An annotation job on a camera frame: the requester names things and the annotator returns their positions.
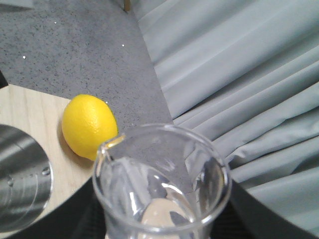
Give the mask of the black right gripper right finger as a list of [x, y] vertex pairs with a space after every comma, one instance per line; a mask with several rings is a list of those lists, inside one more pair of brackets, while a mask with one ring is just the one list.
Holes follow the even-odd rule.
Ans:
[[233, 184], [230, 200], [215, 219], [213, 239], [317, 239], [267, 208], [239, 184]]

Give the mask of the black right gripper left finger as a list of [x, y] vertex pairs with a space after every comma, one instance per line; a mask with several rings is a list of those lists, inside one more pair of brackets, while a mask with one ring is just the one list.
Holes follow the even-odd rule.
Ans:
[[32, 226], [8, 239], [103, 239], [103, 209], [92, 184], [82, 186], [71, 198]]

